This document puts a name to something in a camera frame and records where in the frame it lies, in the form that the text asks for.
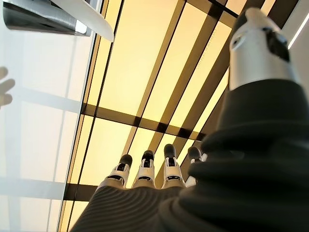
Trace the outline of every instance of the yellow light panel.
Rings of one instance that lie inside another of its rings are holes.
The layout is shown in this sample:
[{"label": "yellow light panel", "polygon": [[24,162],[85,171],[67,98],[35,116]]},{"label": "yellow light panel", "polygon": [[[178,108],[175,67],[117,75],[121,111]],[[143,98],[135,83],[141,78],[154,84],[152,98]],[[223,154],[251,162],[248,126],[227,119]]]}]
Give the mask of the yellow light panel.
[{"label": "yellow light panel", "polygon": [[136,115],[176,3],[125,1],[100,107]]},{"label": "yellow light panel", "polygon": [[88,205],[88,202],[77,202],[76,201],[74,203],[70,225],[69,225],[69,231],[72,229],[75,222],[77,221],[79,216],[82,214],[82,212],[84,211],[87,205]]},{"label": "yellow light panel", "polygon": [[81,184],[99,185],[119,163],[131,126],[96,118]]},{"label": "yellow light panel", "polygon": [[153,130],[146,130],[143,128],[138,128],[132,142],[129,154],[133,158],[132,166],[130,169],[130,175],[126,184],[126,187],[130,189],[135,180],[137,172],[141,164],[141,158],[144,151],[148,150],[149,144],[154,136]]},{"label": "yellow light panel", "polygon": [[88,142],[88,138],[90,134],[92,119],[93,117],[84,116],[83,127],[82,127],[81,135],[79,138],[79,142],[78,142],[73,171],[72,171],[71,180],[70,180],[70,183],[73,183],[73,184],[77,184],[78,182],[78,177],[81,171],[82,162],[84,159],[84,154],[86,151],[86,146],[87,146],[87,142]]},{"label": "yellow light panel", "polygon": [[164,162],[164,147],[166,144],[173,144],[176,136],[170,135],[170,134],[164,134],[163,138],[158,146],[158,149],[156,150],[156,153],[154,155],[154,175],[158,174],[162,163]]},{"label": "yellow light panel", "polygon": [[265,0],[263,6],[261,8],[261,11],[264,14],[268,15],[268,13],[270,12],[270,10],[271,10],[272,6],[274,5],[275,1],[276,0]]},{"label": "yellow light panel", "polygon": [[185,5],[144,111],[144,118],[160,121],[206,16],[194,6]]},{"label": "yellow light panel", "polygon": [[[121,0],[112,0],[108,2],[105,19],[108,21],[113,30],[115,29],[120,3]],[[98,95],[103,80],[104,70],[110,46],[111,46],[110,41],[104,38],[100,39],[96,65],[91,80],[91,88],[89,91],[88,104],[97,105],[98,103]]]},{"label": "yellow light panel", "polygon": [[171,125],[182,127],[230,32],[230,27],[218,22],[170,121]]},{"label": "yellow light panel", "polygon": [[66,201],[66,204],[64,206],[62,223],[61,223],[61,230],[60,230],[61,232],[67,231],[72,206],[73,206],[73,201]]},{"label": "yellow light panel", "polygon": [[199,118],[197,124],[194,127],[194,131],[200,132],[203,128],[205,122],[207,121],[209,115],[211,114],[212,110],[216,106],[218,100],[220,99],[221,95],[223,94],[226,86],[228,83],[228,69],[225,72],[222,80],[220,81],[218,87],[216,88],[215,92],[213,93],[211,99],[209,100],[205,110],[203,111],[201,117]]},{"label": "yellow light panel", "polygon": [[184,158],[188,154],[188,149],[193,145],[193,143],[194,143],[194,140],[188,139],[185,145],[183,146],[183,149],[177,158],[177,162],[179,166],[183,163]]},{"label": "yellow light panel", "polygon": [[228,0],[226,7],[237,14],[240,14],[247,0]]}]

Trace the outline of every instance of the white light strip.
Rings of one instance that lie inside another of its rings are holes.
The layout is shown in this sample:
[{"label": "white light strip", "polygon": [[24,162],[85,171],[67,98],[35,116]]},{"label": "white light strip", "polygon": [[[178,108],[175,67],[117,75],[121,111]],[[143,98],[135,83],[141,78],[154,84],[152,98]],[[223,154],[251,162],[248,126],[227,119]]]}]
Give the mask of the white light strip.
[{"label": "white light strip", "polygon": [[304,21],[302,22],[302,24],[300,25],[300,27],[298,28],[296,34],[294,35],[294,37],[292,38],[289,46],[288,46],[288,49],[290,49],[292,47],[292,45],[294,44],[295,40],[297,39],[298,35],[300,34],[301,30],[304,28],[305,24],[307,23],[309,19],[309,12],[306,16],[306,18],[304,19]]}]

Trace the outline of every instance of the glass ceiling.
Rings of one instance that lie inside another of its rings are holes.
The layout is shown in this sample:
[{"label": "glass ceiling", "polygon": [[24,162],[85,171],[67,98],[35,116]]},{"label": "glass ceiling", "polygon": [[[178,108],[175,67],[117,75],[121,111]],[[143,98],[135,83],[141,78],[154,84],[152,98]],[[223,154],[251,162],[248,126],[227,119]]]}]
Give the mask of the glass ceiling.
[{"label": "glass ceiling", "polygon": [[[268,14],[275,0],[218,2],[236,14],[249,6]],[[73,226],[86,199],[123,154],[133,158],[130,188],[143,152],[153,150],[159,188],[165,144],[174,144],[181,165],[188,148],[205,136],[228,83],[226,41],[235,17],[223,13],[209,1],[104,1],[102,14],[115,40],[112,44],[96,37],[61,231]],[[182,172],[187,173],[187,165]]]}]

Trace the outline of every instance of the robotic hand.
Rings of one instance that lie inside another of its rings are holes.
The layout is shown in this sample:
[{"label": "robotic hand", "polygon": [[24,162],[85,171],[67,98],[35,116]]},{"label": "robotic hand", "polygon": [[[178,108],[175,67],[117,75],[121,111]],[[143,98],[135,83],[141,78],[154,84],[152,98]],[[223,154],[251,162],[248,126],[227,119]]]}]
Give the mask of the robotic hand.
[{"label": "robotic hand", "polygon": [[[196,186],[101,188],[72,231],[309,231],[309,106],[286,39],[251,8],[236,20],[230,55],[217,131],[201,146],[207,161],[190,166]],[[170,145],[165,158],[165,181],[180,183]]]}]

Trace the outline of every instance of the human hand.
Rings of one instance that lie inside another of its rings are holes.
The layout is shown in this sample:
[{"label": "human hand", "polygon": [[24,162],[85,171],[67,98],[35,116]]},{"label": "human hand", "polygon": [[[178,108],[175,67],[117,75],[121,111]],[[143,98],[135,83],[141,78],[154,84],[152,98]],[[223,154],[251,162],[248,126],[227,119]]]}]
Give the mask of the human hand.
[{"label": "human hand", "polygon": [[[0,67],[0,80],[5,78],[8,74],[8,70],[5,67]],[[6,92],[13,88],[15,85],[15,80],[9,79],[0,83],[0,109],[3,105],[8,105],[12,102],[13,98],[11,94]]]}]

